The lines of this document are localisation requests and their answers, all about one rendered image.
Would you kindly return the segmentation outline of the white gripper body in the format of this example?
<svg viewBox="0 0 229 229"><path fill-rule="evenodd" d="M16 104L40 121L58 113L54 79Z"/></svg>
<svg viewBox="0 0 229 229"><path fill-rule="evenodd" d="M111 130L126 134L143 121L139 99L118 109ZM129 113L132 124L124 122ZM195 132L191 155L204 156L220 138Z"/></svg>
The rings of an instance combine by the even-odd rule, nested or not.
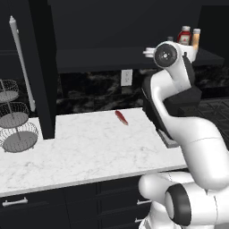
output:
<svg viewBox="0 0 229 229"><path fill-rule="evenodd" d="M178 45L178 47L182 50L182 54L187 53L187 57L191 62L194 62L196 59L196 55L198 53L198 50L195 49L193 46L184 46L184 45ZM143 52L143 54L148 58L154 57L155 48L147 47L146 50Z"/></svg>

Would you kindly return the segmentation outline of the orange shaker with white cap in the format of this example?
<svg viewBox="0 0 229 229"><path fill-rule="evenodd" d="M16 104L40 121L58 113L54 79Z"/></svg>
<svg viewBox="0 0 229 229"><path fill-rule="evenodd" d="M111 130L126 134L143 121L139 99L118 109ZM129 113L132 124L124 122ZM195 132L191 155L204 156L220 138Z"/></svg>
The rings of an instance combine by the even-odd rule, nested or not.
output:
<svg viewBox="0 0 229 229"><path fill-rule="evenodd" d="M194 29L192 34L192 41L191 45L194 49L199 48L199 36L200 36L200 29Z"/></svg>

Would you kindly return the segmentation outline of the red ketchup bottle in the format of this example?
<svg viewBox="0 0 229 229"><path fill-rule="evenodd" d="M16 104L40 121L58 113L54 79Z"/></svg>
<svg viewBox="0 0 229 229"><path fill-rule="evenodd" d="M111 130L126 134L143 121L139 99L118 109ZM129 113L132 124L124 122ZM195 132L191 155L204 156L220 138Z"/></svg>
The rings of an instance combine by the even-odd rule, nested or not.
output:
<svg viewBox="0 0 229 229"><path fill-rule="evenodd" d="M191 41L191 27L190 26L182 26L182 30L177 37L177 42L181 45L188 46Z"/></svg>

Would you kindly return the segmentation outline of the black cabinet door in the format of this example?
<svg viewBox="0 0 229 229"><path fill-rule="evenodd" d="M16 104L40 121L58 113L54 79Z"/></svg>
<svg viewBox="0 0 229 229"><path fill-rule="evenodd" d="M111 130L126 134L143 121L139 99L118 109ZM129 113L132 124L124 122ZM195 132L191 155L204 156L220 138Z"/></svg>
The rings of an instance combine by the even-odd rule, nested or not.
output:
<svg viewBox="0 0 229 229"><path fill-rule="evenodd" d="M38 118L44 140L55 137L57 97L56 43L51 5L48 0L29 0L41 75L38 81Z"/></svg>

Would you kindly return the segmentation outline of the black hob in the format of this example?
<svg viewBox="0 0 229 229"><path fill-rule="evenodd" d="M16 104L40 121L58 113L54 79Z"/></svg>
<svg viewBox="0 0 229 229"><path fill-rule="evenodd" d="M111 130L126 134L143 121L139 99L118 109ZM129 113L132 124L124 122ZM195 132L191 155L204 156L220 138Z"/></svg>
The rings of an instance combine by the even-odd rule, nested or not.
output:
<svg viewBox="0 0 229 229"><path fill-rule="evenodd" d="M214 123L229 139L229 98L201 100L199 115Z"/></svg>

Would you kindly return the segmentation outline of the red sausage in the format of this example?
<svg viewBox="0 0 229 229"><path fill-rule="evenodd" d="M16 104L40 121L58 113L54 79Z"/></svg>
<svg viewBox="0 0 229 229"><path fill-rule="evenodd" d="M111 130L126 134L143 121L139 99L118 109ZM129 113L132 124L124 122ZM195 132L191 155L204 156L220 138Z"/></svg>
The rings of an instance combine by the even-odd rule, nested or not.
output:
<svg viewBox="0 0 229 229"><path fill-rule="evenodd" d="M115 115L117 116L117 118L118 118L123 124L129 125L128 122L126 121L126 119L124 118L123 114L122 114L120 111L116 110L116 111L115 111Z"/></svg>

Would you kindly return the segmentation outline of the black drawer front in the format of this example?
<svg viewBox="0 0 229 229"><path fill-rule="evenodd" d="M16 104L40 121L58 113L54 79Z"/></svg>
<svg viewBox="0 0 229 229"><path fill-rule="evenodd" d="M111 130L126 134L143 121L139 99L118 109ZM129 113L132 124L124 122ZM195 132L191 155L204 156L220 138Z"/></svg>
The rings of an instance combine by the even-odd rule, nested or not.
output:
<svg viewBox="0 0 229 229"><path fill-rule="evenodd" d="M113 214L103 216L100 219L100 229L119 229L126 225L138 225L134 223L135 218L142 219L144 216L138 216L135 212L123 212L120 214Z"/></svg>
<svg viewBox="0 0 229 229"><path fill-rule="evenodd" d="M105 195L107 193L126 191L138 187L139 176L114 179L97 183L97 195Z"/></svg>
<svg viewBox="0 0 229 229"><path fill-rule="evenodd" d="M6 200L16 201L23 198L27 198L29 201L27 204L20 204L4 208L2 203ZM36 191L32 193L23 193L19 195L12 195L8 197L0 198L0 212L6 212L10 210L19 210L27 208L39 208L39 207L52 207L65 203L64 193L61 189L53 189L48 191Z"/></svg>
<svg viewBox="0 0 229 229"><path fill-rule="evenodd" d="M121 192L106 195L98 199L98 213L104 215L110 212L121 211L126 208L138 207L138 199L140 201L148 200L142 198L137 192Z"/></svg>

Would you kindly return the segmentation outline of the white wall outlet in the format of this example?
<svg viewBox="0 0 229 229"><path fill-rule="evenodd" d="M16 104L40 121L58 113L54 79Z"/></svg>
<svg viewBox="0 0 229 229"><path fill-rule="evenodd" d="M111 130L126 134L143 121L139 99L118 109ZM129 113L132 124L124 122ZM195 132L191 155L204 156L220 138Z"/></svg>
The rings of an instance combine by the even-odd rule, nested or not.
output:
<svg viewBox="0 0 229 229"><path fill-rule="evenodd" d="M121 70L121 86L131 86L133 69Z"/></svg>

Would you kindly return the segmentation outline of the black open wall cabinet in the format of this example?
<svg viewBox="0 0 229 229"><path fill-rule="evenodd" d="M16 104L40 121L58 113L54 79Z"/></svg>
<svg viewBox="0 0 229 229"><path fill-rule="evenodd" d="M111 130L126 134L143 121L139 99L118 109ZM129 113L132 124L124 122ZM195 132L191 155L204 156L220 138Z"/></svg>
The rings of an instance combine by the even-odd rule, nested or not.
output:
<svg viewBox="0 0 229 229"><path fill-rule="evenodd" d="M60 73L150 68L143 55L183 25L201 29L196 65L222 64L207 42L208 7L222 13L229 0L48 0Z"/></svg>

